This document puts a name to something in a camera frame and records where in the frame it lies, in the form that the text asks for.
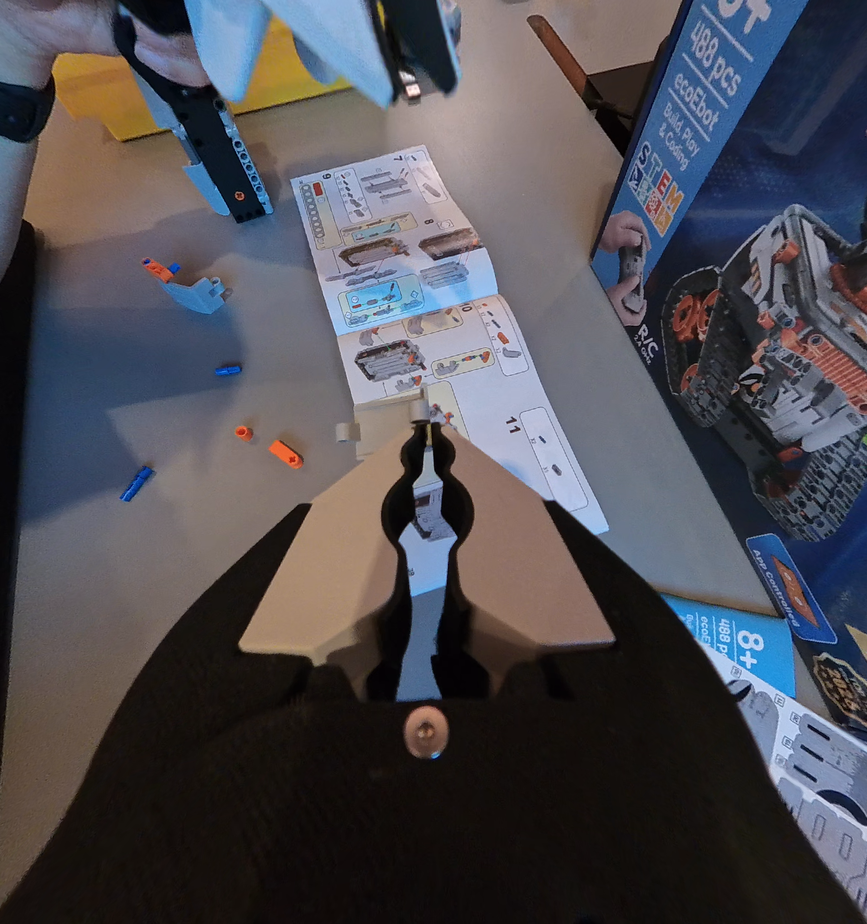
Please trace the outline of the grey and black brick model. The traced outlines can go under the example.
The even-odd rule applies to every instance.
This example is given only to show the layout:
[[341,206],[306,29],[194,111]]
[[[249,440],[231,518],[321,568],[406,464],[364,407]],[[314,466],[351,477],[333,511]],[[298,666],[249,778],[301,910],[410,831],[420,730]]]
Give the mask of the grey and black brick model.
[[187,177],[211,208],[237,224],[273,206],[224,100],[213,86],[187,87],[132,64],[151,118],[183,147]]

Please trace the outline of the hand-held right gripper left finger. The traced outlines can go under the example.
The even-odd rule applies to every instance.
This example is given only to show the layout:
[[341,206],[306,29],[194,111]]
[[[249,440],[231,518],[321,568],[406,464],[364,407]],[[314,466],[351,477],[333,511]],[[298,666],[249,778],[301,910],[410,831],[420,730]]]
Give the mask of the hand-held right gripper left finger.
[[405,426],[319,494],[302,522],[239,648],[341,667],[360,699],[381,661],[371,615],[393,594],[397,556],[381,522],[384,497],[404,474]]

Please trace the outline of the blue booklet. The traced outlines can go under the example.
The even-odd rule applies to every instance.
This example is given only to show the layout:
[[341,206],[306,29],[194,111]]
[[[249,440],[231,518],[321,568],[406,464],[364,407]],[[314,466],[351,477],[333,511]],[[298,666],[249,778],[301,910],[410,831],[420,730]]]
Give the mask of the blue booklet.
[[791,632],[784,619],[662,595],[702,645],[725,655],[752,675],[795,698]]

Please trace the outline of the sticker sheet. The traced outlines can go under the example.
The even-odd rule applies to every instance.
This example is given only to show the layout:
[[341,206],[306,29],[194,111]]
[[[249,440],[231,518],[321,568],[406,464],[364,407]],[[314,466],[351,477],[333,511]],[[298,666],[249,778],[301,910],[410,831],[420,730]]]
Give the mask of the sticker sheet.
[[703,646],[803,835],[867,921],[867,745]]

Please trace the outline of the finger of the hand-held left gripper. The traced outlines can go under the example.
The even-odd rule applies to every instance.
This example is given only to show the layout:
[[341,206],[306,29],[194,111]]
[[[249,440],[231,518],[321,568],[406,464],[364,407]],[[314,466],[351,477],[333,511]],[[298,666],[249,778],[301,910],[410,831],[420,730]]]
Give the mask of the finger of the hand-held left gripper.
[[373,1],[371,21],[395,98],[456,90],[461,10],[454,1]]
[[395,98],[381,20],[366,1],[265,1],[293,33],[299,58],[320,83],[343,79],[381,108]]

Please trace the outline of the grey desk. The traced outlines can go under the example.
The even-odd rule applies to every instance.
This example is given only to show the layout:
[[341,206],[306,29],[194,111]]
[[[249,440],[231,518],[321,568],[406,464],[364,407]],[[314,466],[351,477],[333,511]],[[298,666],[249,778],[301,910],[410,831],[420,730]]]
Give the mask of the grey desk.
[[[353,91],[238,120],[274,214],[213,213],[169,135],[120,143],[57,104],[26,219],[43,237],[0,786],[0,903],[77,790],[162,636],[295,504],[351,468],[353,401],[291,178],[424,143],[605,513],[604,541],[660,590],[771,604],[590,267],[622,160],[528,24],[578,61],[649,60],[678,2],[461,2],[454,96],[382,111]],[[174,281],[218,277],[211,315]],[[219,377],[239,364],[242,374]],[[234,430],[247,425],[251,442]],[[269,451],[303,456],[289,468]],[[121,501],[139,468],[155,474]]]

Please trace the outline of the person's left hand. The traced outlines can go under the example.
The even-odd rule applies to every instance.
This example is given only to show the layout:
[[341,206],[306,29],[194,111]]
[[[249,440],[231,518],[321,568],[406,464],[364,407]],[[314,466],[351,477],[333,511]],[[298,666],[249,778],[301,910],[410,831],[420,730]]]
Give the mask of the person's left hand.
[[[116,15],[116,2],[0,1],[0,82],[41,89],[60,54],[117,55]],[[139,21],[135,30],[145,65],[177,83],[208,83],[191,36],[162,36]]]

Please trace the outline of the open instruction booklet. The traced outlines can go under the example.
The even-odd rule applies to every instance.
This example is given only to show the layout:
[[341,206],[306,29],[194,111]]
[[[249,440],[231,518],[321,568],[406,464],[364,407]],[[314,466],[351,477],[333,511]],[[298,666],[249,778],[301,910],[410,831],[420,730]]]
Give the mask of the open instruction booklet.
[[354,403],[424,390],[432,422],[606,532],[490,255],[426,147],[291,183]]

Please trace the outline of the yellow plastic bin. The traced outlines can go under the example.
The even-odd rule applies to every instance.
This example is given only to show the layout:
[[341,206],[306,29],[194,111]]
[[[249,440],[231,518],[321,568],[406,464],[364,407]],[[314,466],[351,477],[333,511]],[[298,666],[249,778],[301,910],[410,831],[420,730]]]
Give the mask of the yellow plastic bin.
[[[57,101],[74,119],[95,118],[117,141],[162,131],[150,113],[139,85],[121,57],[63,54],[53,68]],[[320,84],[298,58],[290,29],[273,17],[246,96],[229,103],[232,114],[245,114],[349,89],[342,78]]]

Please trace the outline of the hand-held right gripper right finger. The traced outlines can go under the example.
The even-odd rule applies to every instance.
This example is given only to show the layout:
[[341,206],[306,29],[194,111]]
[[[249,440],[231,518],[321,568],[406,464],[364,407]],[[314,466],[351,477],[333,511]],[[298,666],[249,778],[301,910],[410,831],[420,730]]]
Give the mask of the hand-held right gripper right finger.
[[433,428],[455,541],[433,673],[443,699],[484,699],[516,664],[612,646],[552,514],[566,514],[449,427]]

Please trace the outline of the grey bracket with orange connector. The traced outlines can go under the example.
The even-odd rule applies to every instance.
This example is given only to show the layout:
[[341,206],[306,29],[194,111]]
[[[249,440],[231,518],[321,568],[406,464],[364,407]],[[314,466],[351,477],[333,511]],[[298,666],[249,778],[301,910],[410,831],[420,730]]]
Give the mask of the grey bracket with orange connector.
[[203,277],[192,285],[175,282],[175,275],[181,269],[175,262],[165,267],[157,260],[145,258],[141,265],[158,280],[163,292],[175,303],[200,314],[213,314],[233,293],[218,277]]

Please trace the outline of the plain grey bracket brick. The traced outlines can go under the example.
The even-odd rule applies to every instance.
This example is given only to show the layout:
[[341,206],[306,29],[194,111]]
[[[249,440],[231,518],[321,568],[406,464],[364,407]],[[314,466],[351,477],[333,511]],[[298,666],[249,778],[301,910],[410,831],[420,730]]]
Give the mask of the plain grey bracket brick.
[[393,483],[404,476],[401,461],[402,448],[414,435],[415,422],[421,425],[423,468],[414,475],[416,494],[441,487],[441,479],[434,469],[434,454],[430,447],[429,406],[427,388],[404,392],[354,407],[354,422],[336,427],[338,442],[356,445],[359,461],[368,461],[370,473],[377,477],[388,491]]

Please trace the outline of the robot kit box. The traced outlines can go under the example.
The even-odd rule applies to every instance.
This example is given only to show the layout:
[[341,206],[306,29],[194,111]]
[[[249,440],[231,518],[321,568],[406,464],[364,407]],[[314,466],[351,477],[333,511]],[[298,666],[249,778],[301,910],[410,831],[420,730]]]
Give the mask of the robot kit box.
[[683,2],[593,268],[867,740],[867,1]]

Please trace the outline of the black wristband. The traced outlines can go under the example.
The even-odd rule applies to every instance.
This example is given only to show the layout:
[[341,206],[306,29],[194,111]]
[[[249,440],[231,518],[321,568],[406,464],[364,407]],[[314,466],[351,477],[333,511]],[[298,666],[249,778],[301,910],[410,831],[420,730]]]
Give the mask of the black wristband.
[[33,141],[45,128],[56,98],[53,76],[41,89],[0,81],[0,137]]

